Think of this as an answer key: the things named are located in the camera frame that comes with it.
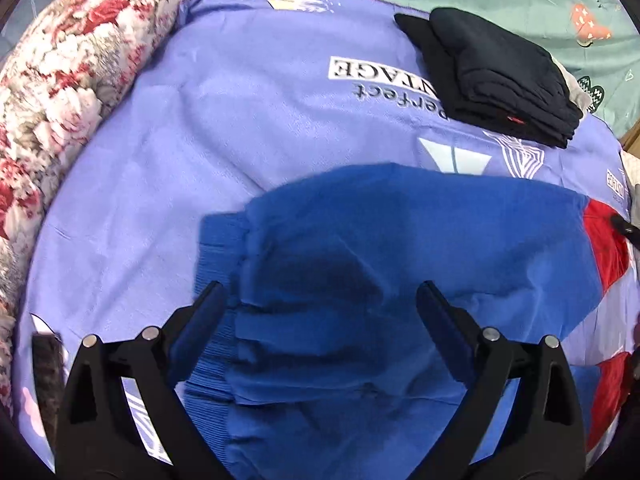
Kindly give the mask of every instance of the floral blanket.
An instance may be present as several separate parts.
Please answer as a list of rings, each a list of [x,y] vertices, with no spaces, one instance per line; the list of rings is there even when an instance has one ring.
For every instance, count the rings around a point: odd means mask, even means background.
[[[0,71],[0,404],[47,207],[82,147],[171,31],[181,0],[55,0]]]

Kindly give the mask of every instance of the gray fabric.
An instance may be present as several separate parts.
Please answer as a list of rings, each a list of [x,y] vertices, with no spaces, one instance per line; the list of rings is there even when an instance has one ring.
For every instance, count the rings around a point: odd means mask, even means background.
[[[562,65],[562,63],[553,56],[551,56],[551,59],[560,69],[562,77],[564,77],[564,82],[569,89],[569,99],[571,99],[571,102],[582,110],[582,118],[584,118],[588,108],[593,103],[593,99],[582,89],[578,84],[578,80]]]

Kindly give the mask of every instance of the white line pattern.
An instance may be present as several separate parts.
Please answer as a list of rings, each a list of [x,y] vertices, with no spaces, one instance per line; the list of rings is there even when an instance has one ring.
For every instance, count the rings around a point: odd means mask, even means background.
[[[504,134],[484,134],[500,144],[507,169],[514,178],[531,180],[545,163],[545,152],[540,148],[525,146],[520,139]]]

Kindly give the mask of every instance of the red cloth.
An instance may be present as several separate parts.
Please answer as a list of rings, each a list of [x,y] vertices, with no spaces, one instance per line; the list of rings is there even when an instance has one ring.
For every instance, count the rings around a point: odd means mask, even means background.
[[[584,230],[591,240],[603,296],[629,266],[626,240],[613,229],[610,222],[611,216],[615,213],[612,207],[597,200],[590,200],[583,215]]]
[[[631,391],[631,354],[620,352],[601,362],[600,382],[591,406],[591,429],[587,437],[587,451],[593,449],[609,429]]]

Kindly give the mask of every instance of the metal screw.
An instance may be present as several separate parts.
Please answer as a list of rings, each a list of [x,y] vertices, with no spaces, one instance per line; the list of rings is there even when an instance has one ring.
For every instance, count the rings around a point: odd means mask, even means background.
[[[91,348],[97,342],[98,336],[95,334],[89,334],[88,336],[85,336],[84,339],[82,339],[82,346],[84,346],[85,348]]]
[[[160,329],[157,326],[148,326],[142,331],[142,339],[153,341],[160,335]]]
[[[498,339],[500,339],[500,332],[498,332],[497,328],[488,326],[487,328],[482,330],[482,337],[489,341],[498,341]]]
[[[545,345],[549,348],[558,348],[560,346],[560,342],[556,336],[548,335],[545,337]]]

